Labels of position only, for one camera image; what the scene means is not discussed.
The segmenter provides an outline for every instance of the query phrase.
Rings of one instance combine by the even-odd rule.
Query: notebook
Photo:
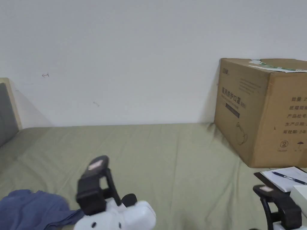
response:
[[[272,173],[273,171],[307,183],[307,173],[296,167],[261,172],[262,175],[264,175],[268,180],[270,180],[276,187],[278,187],[283,192],[290,192],[294,185],[302,184],[277,176]]]

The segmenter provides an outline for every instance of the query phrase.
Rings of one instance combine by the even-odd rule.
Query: bed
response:
[[[9,98],[13,104],[11,92]],[[17,117],[15,105],[9,109]],[[252,192],[261,184],[253,173],[262,169],[247,167],[214,124],[15,125],[18,132],[0,148],[0,198],[17,189],[43,190],[78,209],[77,180],[93,158],[108,155],[119,195],[148,201],[155,229],[266,229]]]

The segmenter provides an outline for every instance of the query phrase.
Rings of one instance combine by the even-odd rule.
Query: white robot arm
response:
[[[95,158],[78,181],[76,200],[85,216],[74,230],[151,230],[156,213],[146,201],[137,202],[134,194],[120,200],[110,169],[109,158]],[[101,189],[99,180],[106,177],[109,188]]]
[[[156,225],[156,214],[146,201],[119,207],[114,199],[107,202],[107,209],[92,216],[84,216],[74,230],[151,230]]]

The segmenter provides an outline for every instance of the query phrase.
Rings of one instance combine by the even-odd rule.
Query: white wall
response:
[[[306,9],[306,0],[1,0],[0,76],[15,85],[25,128],[212,121],[219,59],[307,59]]]

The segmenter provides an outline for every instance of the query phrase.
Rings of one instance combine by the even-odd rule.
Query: white paper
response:
[[[302,73],[302,72],[307,73],[307,70],[284,70],[284,69],[277,69],[277,68],[264,68],[261,66],[252,66],[252,65],[249,65],[249,66],[263,69],[263,70],[279,71],[279,72],[285,72],[285,73]]]
[[[290,168],[282,168],[282,169],[276,169],[272,171],[264,171],[262,174],[268,178],[273,184],[276,185],[280,190],[284,192],[290,192],[294,185],[302,185],[300,183],[294,182],[292,180],[277,176],[273,174],[272,172],[278,172],[280,174],[284,174],[289,177],[293,177],[295,179],[304,181],[307,183],[307,173],[303,172],[302,170],[299,170],[296,167],[290,167]]]

